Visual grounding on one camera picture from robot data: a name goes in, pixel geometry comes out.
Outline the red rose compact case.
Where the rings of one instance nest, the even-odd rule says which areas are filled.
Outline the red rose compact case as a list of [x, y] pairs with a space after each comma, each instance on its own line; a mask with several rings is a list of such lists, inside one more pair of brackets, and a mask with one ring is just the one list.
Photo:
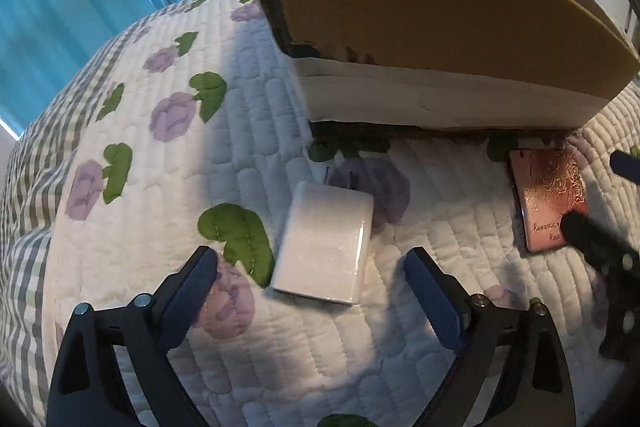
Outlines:
[[562, 217], [571, 211], [588, 213], [585, 185], [573, 154], [566, 148], [511, 150], [509, 161], [527, 249], [540, 253], [565, 245]]

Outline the white charger block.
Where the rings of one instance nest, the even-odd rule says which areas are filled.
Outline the white charger block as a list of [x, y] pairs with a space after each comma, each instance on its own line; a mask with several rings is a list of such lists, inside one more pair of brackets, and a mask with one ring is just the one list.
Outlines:
[[328, 303], [359, 303], [373, 210], [368, 193], [297, 184], [271, 287]]

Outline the floral quilted bedspread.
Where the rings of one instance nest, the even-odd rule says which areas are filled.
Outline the floral quilted bedspread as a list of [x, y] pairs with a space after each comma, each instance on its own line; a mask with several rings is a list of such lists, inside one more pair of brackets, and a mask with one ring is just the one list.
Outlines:
[[[409, 426], [454, 356], [402, 260], [425, 248], [470, 293], [540, 298], [585, 424], [622, 368], [605, 291], [575, 249], [531, 255], [486, 136], [314, 144], [284, 55], [245, 0], [186, 0], [108, 42], [12, 150], [1, 201], [1, 380], [28, 420], [77, 303], [126, 305], [216, 249], [219, 283], [169, 358], [215, 426]], [[376, 215], [355, 306], [276, 293], [295, 187], [354, 181]]]

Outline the brown cardboard box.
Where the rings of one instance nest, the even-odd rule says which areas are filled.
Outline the brown cardboard box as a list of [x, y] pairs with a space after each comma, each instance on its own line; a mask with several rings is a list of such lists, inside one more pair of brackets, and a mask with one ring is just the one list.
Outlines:
[[574, 129], [639, 57], [594, 0], [259, 0], [313, 122]]

